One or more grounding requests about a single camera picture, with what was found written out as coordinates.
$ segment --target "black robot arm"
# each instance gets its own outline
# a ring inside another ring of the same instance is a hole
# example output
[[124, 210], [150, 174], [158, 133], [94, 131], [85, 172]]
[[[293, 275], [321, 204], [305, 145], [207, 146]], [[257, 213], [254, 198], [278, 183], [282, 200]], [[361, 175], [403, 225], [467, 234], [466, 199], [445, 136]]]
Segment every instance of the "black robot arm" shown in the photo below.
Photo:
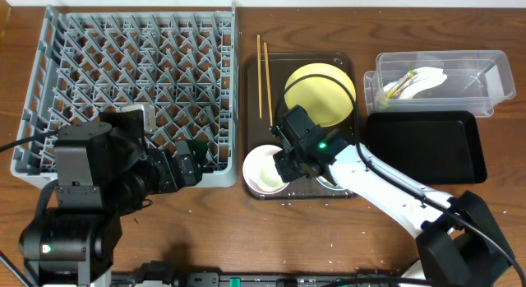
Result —
[[120, 216], [151, 205], [151, 194], [201, 181], [206, 143], [178, 141], [174, 158], [168, 150], [147, 150], [143, 115], [102, 113], [99, 122], [60, 129], [52, 184], [58, 208], [37, 212], [20, 239], [32, 285], [90, 285], [113, 264]]

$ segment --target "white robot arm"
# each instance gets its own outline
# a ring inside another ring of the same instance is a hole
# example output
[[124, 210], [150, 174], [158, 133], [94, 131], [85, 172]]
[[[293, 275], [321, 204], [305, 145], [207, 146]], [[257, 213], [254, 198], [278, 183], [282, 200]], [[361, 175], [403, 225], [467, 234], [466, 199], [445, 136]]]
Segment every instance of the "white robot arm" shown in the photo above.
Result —
[[[284, 149], [274, 160], [284, 182], [329, 172], [340, 187], [366, 198], [415, 238], [421, 261], [403, 277], [490, 286], [511, 264], [519, 270], [495, 218], [476, 194], [467, 191], [457, 198], [418, 183], [364, 145], [349, 145], [338, 130], [324, 131], [299, 105], [277, 119], [271, 132], [283, 138]], [[454, 229], [465, 231], [451, 238]]]
[[[416, 193], [425, 195], [427, 199], [433, 200], [445, 208], [450, 206], [447, 200], [452, 196], [449, 193], [439, 192], [416, 182], [376, 158], [364, 145], [361, 145], [361, 148], [362, 153], [384, 175]], [[442, 215], [438, 210], [424, 206], [419, 200], [400, 191], [366, 168], [366, 165], [360, 160], [355, 146], [347, 146], [337, 154], [336, 162], [330, 165], [329, 169], [334, 181], [340, 187], [355, 192], [370, 201], [402, 225], [413, 238], [422, 232], [421, 225], [424, 221], [432, 222]]]

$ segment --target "black cord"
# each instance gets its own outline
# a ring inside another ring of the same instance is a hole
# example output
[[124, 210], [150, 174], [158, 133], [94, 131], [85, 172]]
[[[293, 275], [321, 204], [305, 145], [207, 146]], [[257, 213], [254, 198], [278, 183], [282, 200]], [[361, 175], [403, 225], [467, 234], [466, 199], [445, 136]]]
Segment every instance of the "black cord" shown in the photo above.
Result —
[[464, 287], [457, 284], [441, 283], [429, 280], [420, 279], [409, 279], [400, 277], [383, 277], [383, 278], [353, 278], [339, 280], [334, 283], [323, 285], [322, 287], [339, 287], [343, 285], [358, 285], [358, 284], [388, 284], [389, 286], [395, 284], [409, 284], [409, 285], [420, 285], [420, 286], [431, 286], [431, 287]]
[[57, 185], [58, 179], [55, 179], [42, 188], [42, 191], [40, 191], [39, 200], [36, 203], [35, 218], [46, 213], [49, 199], [51, 198], [51, 195], [53, 195], [53, 191]]
[[42, 140], [45, 137], [49, 137], [49, 136], [57, 135], [57, 134], [58, 134], [58, 130], [41, 133], [41, 134], [34, 135], [34, 136], [31, 136], [31, 137], [22, 138], [20, 140], [11, 142], [9, 144], [6, 144], [5, 146], [0, 147], [0, 152], [4, 152], [4, 151], [6, 151], [8, 149], [11, 149], [11, 148], [13, 148], [15, 146], [19, 146], [19, 145], [27, 143], [27, 142], [31, 142], [31, 141], [35, 141], [35, 140]]
[[[305, 80], [307, 78], [311, 78], [311, 77], [322, 77], [322, 78], [326, 78], [326, 79], [328, 79], [330, 81], [335, 82], [338, 86], [341, 86], [342, 89], [345, 90], [345, 92], [347, 93], [348, 97], [351, 99], [351, 103], [353, 104], [353, 108], [354, 108], [354, 129], [355, 129], [355, 132], [354, 132], [354, 145], [356, 146], [358, 156], [363, 161], [363, 163], [365, 164], [366, 168], [370, 169], [372, 172], [374, 172], [376, 175], [378, 175], [378, 177], [384, 179], [387, 183], [389, 183], [389, 184], [393, 185], [394, 187], [400, 189], [401, 191], [407, 193], [409, 196], [418, 199], [422, 203], [430, 206], [431, 208], [437, 209], [442, 214], [446, 215], [448, 218], [451, 218], [452, 220], [460, 223], [465, 228], [472, 230], [475, 234], [477, 234], [481, 238], [483, 238], [486, 241], [488, 241], [491, 245], [493, 245], [493, 247], [495, 247], [497, 249], [498, 252], [500, 252], [504, 256], [504, 258], [508, 261], [508, 263], [511, 264], [512, 267], [517, 271], [517, 274], [519, 275], [519, 278], [520, 278], [521, 285], [523, 287], [526, 287], [526, 275], [524, 274], [523, 269], [520, 267], [519, 263], [517, 263], [517, 261], [513, 257], [511, 257], [501, 246], [499, 246], [499, 244], [497, 244], [495, 241], [493, 241], [490, 237], [488, 237], [482, 231], [480, 231], [479, 229], [477, 229], [476, 227], [471, 225], [468, 221], [464, 220], [464, 218], [462, 218], [461, 216], [458, 216], [455, 213], [452, 213], [447, 208], [444, 208], [443, 206], [435, 203], [434, 201], [428, 200], [424, 195], [421, 195], [421, 194], [419, 194], [419, 193], [417, 193], [417, 192], [405, 187], [404, 185], [395, 182], [393, 179], [387, 177], [386, 175], [384, 175], [380, 170], [378, 170], [375, 167], [374, 163], [372, 163], [369, 159], [367, 159], [363, 155], [362, 148], [360, 146], [360, 118], [359, 118], [359, 111], [358, 111], [358, 103], [356, 103], [356, 101], [354, 100], [353, 96], [351, 95], [351, 92], [347, 89], [346, 86], [344, 86], [344, 84], [342, 84], [340, 81], [338, 81], [337, 79], [333, 78], [332, 76], [327, 76], [327, 75], [324, 75], [324, 74], [309, 74], [309, 75], [305, 75], [305, 76], [302, 76], [302, 77], [298, 78], [292, 84], [287, 86], [285, 88], [285, 90], [284, 90], [284, 93], [287, 93], [287, 91], [290, 90], [290, 88], [293, 87], [294, 85], [296, 85], [298, 82], [303, 81], [303, 80]], [[274, 117], [274, 121], [275, 122], [277, 122], [278, 107], [281, 105], [281, 101], [283, 100], [283, 98], [284, 98], [284, 94], [279, 97], [278, 103], [276, 104], [275, 117]]]
[[13, 273], [13, 275], [20, 280], [20, 282], [25, 287], [31, 287], [31, 283], [27, 280], [27, 278], [16, 268], [16, 266], [7, 258], [3, 252], [0, 250], [0, 260], [7, 266], [7, 269]]

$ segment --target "black tray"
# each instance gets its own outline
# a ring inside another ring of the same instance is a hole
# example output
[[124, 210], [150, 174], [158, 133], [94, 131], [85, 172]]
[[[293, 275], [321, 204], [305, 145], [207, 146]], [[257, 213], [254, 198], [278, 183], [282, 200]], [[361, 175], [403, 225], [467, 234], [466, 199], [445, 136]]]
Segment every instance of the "black tray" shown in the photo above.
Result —
[[424, 184], [483, 183], [477, 120], [467, 111], [373, 113], [369, 151]]
[[[284, 94], [285, 84], [288, 78], [296, 69], [314, 62], [322, 62], [334, 65], [346, 73], [350, 73], [351, 80], [354, 82], [352, 75], [352, 63], [343, 53], [271, 53], [270, 60], [270, 82], [272, 87], [272, 105], [275, 107], [278, 98]], [[274, 138], [270, 134], [269, 107], [266, 90], [265, 59], [261, 58], [261, 79], [262, 79], [262, 118], [259, 116], [258, 86], [257, 86], [257, 56], [250, 56], [245, 62], [243, 68], [244, 86], [245, 86], [245, 105], [246, 113], [244, 119], [243, 138], [245, 140], [243, 159], [250, 150], [264, 145], [272, 144], [283, 147], [279, 138]], [[281, 106], [279, 113], [287, 111], [286, 105]], [[346, 119], [343, 122], [331, 128], [339, 128], [345, 136], [351, 136], [352, 119]], [[291, 182], [283, 191], [272, 194], [262, 195], [252, 191], [245, 180], [242, 180], [242, 186], [245, 192], [257, 200], [306, 200], [306, 199], [330, 199], [330, 198], [350, 198], [355, 194], [348, 191], [333, 191], [321, 186], [315, 178], [300, 178]]]

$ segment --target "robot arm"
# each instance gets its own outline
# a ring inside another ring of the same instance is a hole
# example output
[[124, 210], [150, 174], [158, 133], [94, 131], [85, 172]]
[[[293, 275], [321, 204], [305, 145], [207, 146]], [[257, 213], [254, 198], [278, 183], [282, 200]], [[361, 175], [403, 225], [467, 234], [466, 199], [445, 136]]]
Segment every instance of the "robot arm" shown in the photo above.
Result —
[[45, 211], [51, 197], [46, 193], [42, 210], [20, 238], [32, 285], [106, 285], [122, 236], [120, 216], [151, 205], [149, 195], [201, 181], [205, 142], [178, 141], [174, 157], [168, 150], [146, 148], [144, 133], [155, 126], [153, 106], [99, 117], [99, 122], [59, 130], [58, 180], [49, 186], [58, 208]]
[[[361, 148], [362, 153], [389, 178], [425, 195], [427, 199], [431, 199], [443, 207], [450, 206], [448, 199], [452, 196], [449, 193], [439, 192], [412, 180], [376, 158], [365, 146], [361, 145]], [[357, 193], [380, 208], [402, 225], [413, 238], [422, 232], [421, 225], [424, 221], [433, 222], [442, 215], [438, 210], [424, 206], [419, 200], [400, 191], [367, 169], [360, 160], [355, 146], [347, 146], [338, 153], [335, 163], [329, 166], [329, 170], [334, 181], [340, 187]]]
[[[466, 228], [457, 238], [450, 237], [454, 229], [464, 229], [450, 217], [455, 214], [513, 257], [486, 203], [474, 193], [467, 191], [455, 198], [422, 185], [377, 159], [358, 143], [363, 157], [359, 156], [358, 148], [349, 145], [339, 130], [326, 133], [299, 105], [277, 120], [270, 131], [283, 138], [284, 149], [275, 154], [274, 159], [284, 182], [330, 172], [340, 187], [378, 206], [415, 238], [421, 260], [405, 277], [418, 278], [424, 274], [426, 279], [441, 283], [491, 286], [510, 267], [492, 243], [472, 230]], [[421, 201], [425, 199], [448, 208], [449, 214], [426, 206]]]

